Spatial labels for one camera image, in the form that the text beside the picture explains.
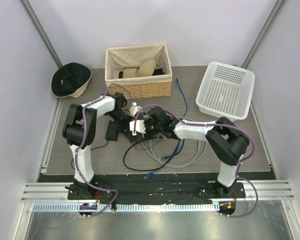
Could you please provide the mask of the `black network switch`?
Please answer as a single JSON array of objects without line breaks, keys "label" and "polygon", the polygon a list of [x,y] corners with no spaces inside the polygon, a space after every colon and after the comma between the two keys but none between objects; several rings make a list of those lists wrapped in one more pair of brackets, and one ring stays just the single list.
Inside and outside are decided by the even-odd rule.
[{"label": "black network switch", "polygon": [[156,138],[157,135],[155,133],[137,133],[137,135],[133,135],[131,131],[122,131],[121,132],[131,143],[141,143],[152,138]]}]

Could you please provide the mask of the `wicker basket with liner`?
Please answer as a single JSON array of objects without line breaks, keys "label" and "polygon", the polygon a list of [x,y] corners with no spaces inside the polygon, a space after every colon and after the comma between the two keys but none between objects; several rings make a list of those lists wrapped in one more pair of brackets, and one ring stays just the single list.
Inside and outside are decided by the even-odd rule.
[{"label": "wicker basket with liner", "polygon": [[110,94],[122,93],[127,99],[169,97],[172,77],[166,44],[106,49],[104,81]]}]

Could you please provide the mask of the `white plastic perforated basket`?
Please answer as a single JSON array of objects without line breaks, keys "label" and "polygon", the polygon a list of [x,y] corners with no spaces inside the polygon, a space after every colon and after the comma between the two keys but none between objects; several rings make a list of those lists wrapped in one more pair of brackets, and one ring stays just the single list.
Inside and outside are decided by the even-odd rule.
[{"label": "white plastic perforated basket", "polygon": [[248,116],[254,84],[252,71],[212,61],[206,68],[195,103],[204,114],[241,121]]}]

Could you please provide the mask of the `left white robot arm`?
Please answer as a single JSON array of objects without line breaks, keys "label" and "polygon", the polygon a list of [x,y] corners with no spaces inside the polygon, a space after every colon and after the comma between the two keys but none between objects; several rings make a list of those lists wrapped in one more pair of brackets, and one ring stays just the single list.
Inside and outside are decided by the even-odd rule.
[{"label": "left white robot arm", "polygon": [[123,110],[126,105],[127,99],[119,92],[103,95],[92,103],[70,105],[62,129],[62,136],[70,146],[75,164],[74,181],[67,188],[69,191],[78,191],[87,200],[96,195],[91,145],[96,135],[97,118],[102,115],[112,118],[105,139],[116,142],[120,132],[128,132],[132,120]]}]

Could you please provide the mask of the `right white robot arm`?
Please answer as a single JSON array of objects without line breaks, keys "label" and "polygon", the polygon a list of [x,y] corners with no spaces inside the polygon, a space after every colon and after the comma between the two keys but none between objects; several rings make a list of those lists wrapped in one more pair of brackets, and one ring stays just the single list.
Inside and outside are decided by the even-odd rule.
[{"label": "right white robot arm", "polygon": [[216,180],[216,193],[223,198],[234,192],[240,162],[250,144],[249,138],[226,117],[217,121],[196,122],[169,116],[161,107],[155,106],[139,117],[140,133],[158,132],[175,140],[204,141],[210,145],[220,160]]}]

